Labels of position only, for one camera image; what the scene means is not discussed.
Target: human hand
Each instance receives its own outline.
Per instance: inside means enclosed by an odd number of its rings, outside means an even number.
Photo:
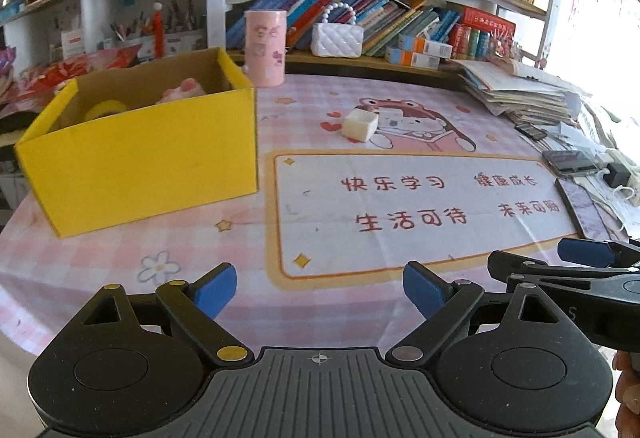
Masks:
[[[631,356],[617,352],[613,369],[622,371],[616,384],[616,400],[620,402],[616,416],[619,438],[640,438],[640,377],[631,367]]]

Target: gray ribbed plate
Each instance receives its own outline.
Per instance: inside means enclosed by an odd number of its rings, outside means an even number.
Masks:
[[[489,438],[460,418],[418,371],[372,349],[266,349],[248,368],[220,371],[186,413],[140,438]],[[602,438],[591,426],[575,438]],[[69,438],[45,431],[41,438]]]

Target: red heart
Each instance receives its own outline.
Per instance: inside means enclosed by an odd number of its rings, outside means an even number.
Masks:
[[[331,131],[338,131],[342,127],[342,124],[332,124],[331,122],[321,122],[320,127],[325,131],[331,132]]]

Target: pink checkered tablecloth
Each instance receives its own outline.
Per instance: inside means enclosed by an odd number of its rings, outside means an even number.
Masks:
[[[275,150],[384,151],[392,136],[379,137],[378,145],[363,145],[340,135],[342,118],[359,104],[390,109],[402,105],[409,120],[424,118],[420,113],[412,116],[412,111],[435,111],[446,129],[468,140],[458,148],[461,152],[475,147],[476,154],[538,156],[510,122],[491,116],[466,94],[394,82],[289,75],[280,87],[258,92],[260,192],[255,195],[59,240],[30,194],[0,235],[0,330],[39,354],[104,284],[121,283],[128,293],[147,293],[172,278],[194,281],[228,261],[238,270],[238,292],[218,321],[254,350],[268,345],[379,345],[386,350],[420,322],[399,280],[286,290],[270,279],[264,264],[268,155]],[[424,152],[450,150],[420,143]],[[541,251],[540,256],[552,260],[553,254]],[[444,276],[470,278],[491,290],[503,288],[481,266]]]

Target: silver screw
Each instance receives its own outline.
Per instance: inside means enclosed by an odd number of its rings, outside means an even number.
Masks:
[[[422,358],[422,350],[415,346],[398,346],[391,354],[402,362],[415,362]]]

